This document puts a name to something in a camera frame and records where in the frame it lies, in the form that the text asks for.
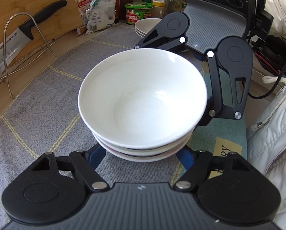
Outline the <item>white fruit plate back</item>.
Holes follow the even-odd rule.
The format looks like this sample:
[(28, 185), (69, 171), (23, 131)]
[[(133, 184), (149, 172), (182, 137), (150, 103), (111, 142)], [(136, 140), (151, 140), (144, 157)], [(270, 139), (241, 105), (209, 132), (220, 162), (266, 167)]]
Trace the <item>white fruit plate back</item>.
[(135, 29), (142, 34), (147, 34), (152, 30), (162, 19), (161, 18), (146, 18), (135, 23)]

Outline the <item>white floral bowl back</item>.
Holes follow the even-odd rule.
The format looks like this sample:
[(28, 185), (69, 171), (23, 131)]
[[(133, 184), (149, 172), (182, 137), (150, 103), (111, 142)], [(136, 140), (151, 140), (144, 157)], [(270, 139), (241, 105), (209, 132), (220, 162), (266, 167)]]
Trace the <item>white floral bowl back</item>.
[(205, 111), (207, 88), (184, 57), (160, 49), (132, 49), (102, 60), (84, 78), (82, 120), (97, 136), (150, 149), (193, 130)]

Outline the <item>clear bottle red cap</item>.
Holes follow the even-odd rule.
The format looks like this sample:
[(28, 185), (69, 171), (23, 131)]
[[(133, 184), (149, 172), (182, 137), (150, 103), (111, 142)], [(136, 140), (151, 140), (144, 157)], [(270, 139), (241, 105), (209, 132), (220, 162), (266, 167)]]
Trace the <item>clear bottle red cap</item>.
[(163, 17), (173, 12), (180, 12), (182, 9), (183, 0), (166, 0)]

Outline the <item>white floral bowl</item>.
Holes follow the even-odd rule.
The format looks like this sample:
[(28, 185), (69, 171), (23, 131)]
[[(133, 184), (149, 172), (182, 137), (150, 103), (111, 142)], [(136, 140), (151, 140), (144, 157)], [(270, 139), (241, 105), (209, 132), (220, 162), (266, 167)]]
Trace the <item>white floral bowl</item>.
[(205, 111), (207, 88), (184, 57), (160, 49), (132, 49), (102, 60), (84, 78), (82, 120), (97, 136), (150, 149), (193, 130)]
[(105, 147), (108, 147), (111, 150), (114, 150), (116, 152), (120, 152), (126, 155), (131, 155), (131, 156), (151, 156), (151, 155), (158, 155), (164, 152), (167, 152), (175, 147), (177, 147), (178, 145), (180, 145), (182, 142), (184, 142), (185, 140), (189, 140), (190, 136), (192, 134), (192, 130), (189, 131), (185, 136), (182, 136), (180, 139), (169, 143), (167, 145), (163, 145), (163, 146), (159, 146), (159, 147), (152, 147), (151, 149), (131, 149), (131, 148), (126, 148), (126, 147), (121, 147), (121, 146), (117, 146), (114, 144), (111, 144), (109, 142), (106, 142), (105, 140), (103, 140), (102, 138), (100, 138), (99, 136), (97, 136), (96, 134), (93, 133), (94, 138), (101, 142), (101, 144), (103, 144)]

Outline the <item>white seasoning bag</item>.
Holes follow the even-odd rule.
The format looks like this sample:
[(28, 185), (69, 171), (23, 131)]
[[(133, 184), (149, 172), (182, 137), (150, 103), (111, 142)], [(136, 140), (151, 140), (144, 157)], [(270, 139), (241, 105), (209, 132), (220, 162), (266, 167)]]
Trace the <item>white seasoning bag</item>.
[(115, 21), (116, 0), (92, 0), (86, 10), (86, 34), (109, 28)]

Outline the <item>bamboo cutting board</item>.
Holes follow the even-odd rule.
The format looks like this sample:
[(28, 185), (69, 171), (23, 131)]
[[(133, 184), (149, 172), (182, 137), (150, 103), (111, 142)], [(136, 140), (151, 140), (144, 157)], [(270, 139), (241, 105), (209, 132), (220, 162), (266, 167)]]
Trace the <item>bamboo cutting board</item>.
[[(21, 23), (28, 20), (25, 15), (10, 19), (17, 13), (28, 13), (35, 15), (49, 4), (60, 0), (0, 0), (0, 44), (3, 41), (3, 31), (12, 33)], [(82, 19), (75, 0), (66, 0), (67, 5), (55, 12), (46, 21), (32, 29), (34, 40), (31, 41), (23, 51), (16, 57), (20, 59), (27, 53), (37, 49), (44, 43), (44, 39), (51, 40), (70, 32), (82, 25)]]

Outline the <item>yellow lid spice jar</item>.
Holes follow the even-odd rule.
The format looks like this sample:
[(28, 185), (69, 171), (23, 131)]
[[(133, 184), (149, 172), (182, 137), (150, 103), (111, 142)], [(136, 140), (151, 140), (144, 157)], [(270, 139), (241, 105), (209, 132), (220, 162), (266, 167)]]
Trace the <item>yellow lid spice jar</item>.
[(152, 0), (152, 17), (153, 18), (163, 18), (165, 1)]

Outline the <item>white plate with stain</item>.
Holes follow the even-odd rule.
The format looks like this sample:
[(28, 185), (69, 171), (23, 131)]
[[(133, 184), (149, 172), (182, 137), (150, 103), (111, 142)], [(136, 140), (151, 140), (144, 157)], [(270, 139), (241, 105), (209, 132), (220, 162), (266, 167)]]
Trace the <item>white plate with stain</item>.
[(136, 32), (137, 35), (139, 35), (142, 38), (146, 36), (145, 34), (141, 34), (140, 32), (137, 32), (137, 31), (135, 31), (135, 32)]

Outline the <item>grey checked dish towel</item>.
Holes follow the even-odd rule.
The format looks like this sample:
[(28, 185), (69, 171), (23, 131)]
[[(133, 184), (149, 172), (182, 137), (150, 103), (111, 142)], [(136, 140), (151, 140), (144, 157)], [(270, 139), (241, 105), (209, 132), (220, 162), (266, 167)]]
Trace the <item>grey checked dish towel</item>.
[[(3, 190), (44, 152), (68, 156), (75, 150), (88, 150), (96, 144), (92, 132), (79, 115), (77, 98), (88, 72), (105, 58), (132, 49), (140, 41), (134, 27), (118, 23), (88, 37), (85, 43), (46, 64), (0, 116), (0, 229), (9, 219), (2, 203)], [(234, 144), (247, 158), (245, 120), (213, 119), (198, 127), (188, 142), (193, 150), (214, 152), (216, 138)], [(107, 152), (97, 172), (109, 183), (170, 182), (185, 169), (176, 155), (153, 163), (135, 163)]]

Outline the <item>white fruit plate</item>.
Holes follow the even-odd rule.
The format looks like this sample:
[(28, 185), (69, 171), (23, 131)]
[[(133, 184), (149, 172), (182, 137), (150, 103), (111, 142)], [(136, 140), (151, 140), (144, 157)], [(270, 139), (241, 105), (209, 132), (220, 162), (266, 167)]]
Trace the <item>white fruit plate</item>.
[(145, 35), (147, 34), (147, 33), (143, 32), (143, 31), (139, 30), (138, 28), (135, 28), (135, 31), (140, 32), (141, 34), (145, 34)]
[(135, 29), (142, 34), (147, 34), (152, 30), (162, 19), (161, 18), (146, 18), (135, 23)]

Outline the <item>black handled santoku knife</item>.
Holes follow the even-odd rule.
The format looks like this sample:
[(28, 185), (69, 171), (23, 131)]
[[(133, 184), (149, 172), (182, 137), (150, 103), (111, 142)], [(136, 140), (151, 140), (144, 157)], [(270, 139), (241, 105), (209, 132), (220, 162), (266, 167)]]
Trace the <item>black handled santoku knife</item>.
[[(36, 24), (39, 24), (47, 20), (52, 16), (57, 10), (66, 7), (67, 1), (60, 0), (49, 4), (44, 7), (38, 13), (33, 15), (33, 19)], [(34, 40), (33, 34), (31, 32), (32, 28), (35, 26), (32, 19), (28, 19), (22, 23), (16, 30), (14, 30), (9, 36), (6, 36), (6, 65), (9, 65), (14, 58), (24, 49), (24, 47)], [(0, 44), (0, 75), (5, 70), (4, 65), (4, 46), (3, 43)]]

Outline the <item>white floral bowl front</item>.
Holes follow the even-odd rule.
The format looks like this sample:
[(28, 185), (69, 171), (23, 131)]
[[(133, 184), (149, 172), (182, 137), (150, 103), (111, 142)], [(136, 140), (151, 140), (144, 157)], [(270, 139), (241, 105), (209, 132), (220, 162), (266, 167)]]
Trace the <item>white floral bowl front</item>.
[(96, 134), (93, 133), (94, 138), (101, 142), (101, 144), (103, 144), (105, 147), (108, 147), (111, 150), (114, 150), (116, 152), (120, 152), (126, 155), (131, 155), (131, 156), (151, 156), (151, 155), (158, 155), (164, 152), (167, 152), (175, 147), (177, 147), (178, 145), (180, 145), (182, 142), (184, 142), (185, 140), (189, 140), (190, 136), (192, 134), (192, 130), (189, 131), (185, 136), (182, 136), (180, 139), (169, 143), (167, 145), (163, 145), (163, 146), (159, 146), (159, 147), (152, 147), (151, 149), (131, 149), (131, 148), (126, 148), (126, 147), (121, 147), (121, 146), (117, 146), (114, 144), (111, 144), (109, 142), (106, 142), (105, 140), (103, 140), (102, 138), (100, 138), (99, 136), (97, 136)]

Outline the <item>red clipped snack bag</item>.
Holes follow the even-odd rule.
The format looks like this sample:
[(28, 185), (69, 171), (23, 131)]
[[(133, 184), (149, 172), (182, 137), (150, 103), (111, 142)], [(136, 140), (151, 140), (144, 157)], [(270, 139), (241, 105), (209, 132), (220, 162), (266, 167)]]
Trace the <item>red clipped snack bag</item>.
[(76, 0), (76, 1), (77, 1), (77, 7), (79, 9), (79, 13), (82, 19), (82, 25), (76, 28), (77, 36), (79, 36), (86, 31), (86, 25), (88, 23), (86, 10), (90, 8), (90, 3), (92, 2), (92, 0)]

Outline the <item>white jacket with drawstring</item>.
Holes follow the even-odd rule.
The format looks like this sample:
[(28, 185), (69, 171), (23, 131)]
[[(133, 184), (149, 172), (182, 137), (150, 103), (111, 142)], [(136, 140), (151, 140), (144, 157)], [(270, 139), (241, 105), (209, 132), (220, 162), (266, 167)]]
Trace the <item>white jacket with drawstring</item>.
[[(286, 0), (266, 0), (266, 10), (274, 20), (273, 36), (286, 36)], [(272, 103), (247, 129), (247, 159), (279, 190), (281, 204), (274, 222), (286, 229), (286, 78)]]

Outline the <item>green lid sauce jar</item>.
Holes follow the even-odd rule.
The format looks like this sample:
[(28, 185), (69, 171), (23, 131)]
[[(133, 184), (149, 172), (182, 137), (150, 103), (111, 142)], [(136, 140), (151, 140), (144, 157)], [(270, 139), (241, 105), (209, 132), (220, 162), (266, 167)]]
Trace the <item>green lid sauce jar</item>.
[(146, 2), (132, 2), (124, 5), (125, 22), (129, 25), (134, 25), (141, 19), (151, 18), (153, 5)]

